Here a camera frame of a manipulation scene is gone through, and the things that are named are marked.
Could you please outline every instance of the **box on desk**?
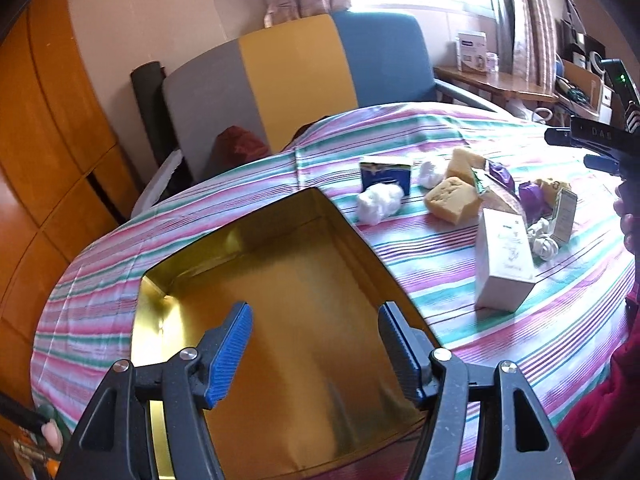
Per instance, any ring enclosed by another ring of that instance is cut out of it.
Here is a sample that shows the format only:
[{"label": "box on desk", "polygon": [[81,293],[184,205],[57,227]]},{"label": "box on desk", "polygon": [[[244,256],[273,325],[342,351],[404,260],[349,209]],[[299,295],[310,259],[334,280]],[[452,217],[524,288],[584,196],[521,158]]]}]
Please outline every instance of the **box on desk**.
[{"label": "box on desk", "polygon": [[[439,344],[319,189],[257,209],[149,269],[138,295],[133,364],[195,346],[236,301],[251,305],[253,332],[228,396],[204,412],[227,478],[311,477],[382,449],[424,420],[399,387],[378,333],[378,308],[396,302],[410,326]],[[158,403],[151,419],[158,471],[170,478]],[[250,449],[251,460],[239,449]],[[409,447],[407,463],[412,453]]]},{"label": "box on desk", "polygon": [[515,312],[536,284],[522,216],[484,209],[476,236],[476,306]]},{"label": "box on desk", "polygon": [[486,34],[460,32],[456,41],[458,70],[473,74],[486,72]]}]

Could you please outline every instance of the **yellow chair panel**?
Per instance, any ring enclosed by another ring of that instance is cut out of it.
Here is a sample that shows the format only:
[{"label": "yellow chair panel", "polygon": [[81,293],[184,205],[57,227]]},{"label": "yellow chair panel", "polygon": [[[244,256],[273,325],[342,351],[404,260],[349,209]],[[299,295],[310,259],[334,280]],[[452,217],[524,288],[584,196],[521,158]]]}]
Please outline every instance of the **yellow chair panel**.
[{"label": "yellow chair panel", "polygon": [[239,44],[274,153],[300,126],[358,107],[344,49],[328,14],[252,32]]}]

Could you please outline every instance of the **armrest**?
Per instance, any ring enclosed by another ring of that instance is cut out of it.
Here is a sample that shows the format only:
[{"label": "armrest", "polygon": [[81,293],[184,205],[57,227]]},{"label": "armrest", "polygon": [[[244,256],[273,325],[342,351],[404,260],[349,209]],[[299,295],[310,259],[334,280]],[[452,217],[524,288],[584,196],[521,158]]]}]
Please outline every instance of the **armrest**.
[{"label": "armrest", "polygon": [[458,86],[452,85],[451,83],[445,83],[440,79],[435,80],[436,90],[442,92],[449,97],[453,97],[458,101],[463,102],[465,105],[472,106],[473,108],[478,108],[480,110],[485,110],[487,112],[495,112],[497,114],[502,115],[505,118],[513,117],[507,110],[500,108],[497,105],[494,105],[492,102],[487,101],[486,99],[482,99],[471,92],[464,90]]},{"label": "armrest", "polygon": [[158,168],[156,174],[151,178],[151,181],[146,185],[145,190],[136,201],[136,205],[133,206],[131,218],[145,212],[160,199],[162,192],[171,180],[172,174],[180,166],[182,158],[181,150],[175,150],[169,154],[162,166]]}]

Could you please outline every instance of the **gold metal tray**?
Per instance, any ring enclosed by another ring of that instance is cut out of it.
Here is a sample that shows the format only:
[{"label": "gold metal tray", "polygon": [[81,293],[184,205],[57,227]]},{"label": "gold metal tray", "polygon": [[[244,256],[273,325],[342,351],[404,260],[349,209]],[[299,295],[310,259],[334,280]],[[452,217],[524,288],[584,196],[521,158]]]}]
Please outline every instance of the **gold metal tray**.
[{"label": "gold metal tray", "polygon": [[[378,335],[395,301],[437,341],[374,251],[318,189],[305,189],[193,242],[146,272],[132,362],[162,362],[219,325],[236,301],[254,330],[229,394],[207,425],[229,480],[306,478],[415,429]],[[160,402],[152,431],[172,478]]]}]

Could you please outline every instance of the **white cotton ball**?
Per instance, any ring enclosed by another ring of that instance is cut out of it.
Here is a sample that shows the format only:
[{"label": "white cotton ball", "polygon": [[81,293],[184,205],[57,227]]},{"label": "white cotton ball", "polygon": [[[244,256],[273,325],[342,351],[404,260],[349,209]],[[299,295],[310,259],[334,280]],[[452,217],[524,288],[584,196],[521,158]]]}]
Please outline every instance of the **white cotton ball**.
[{"label": "white cotton ball", "polygon": [[365,224],[378,225],[400,209],[403,196],[404,191],[398,184],[374,184],[356,199],[358,218]]},{"label": "white cotton ball", "polygon": [[433,189],[444,180],[447,165],[439,157],[431,157],[420,165],[418,184],[426,189]]},{"label": "white cotton ball", "polygon": [[555,240],[549,235],[541,235],[533,241],[531,251],[546,262],[553,260],[559,248]]}]

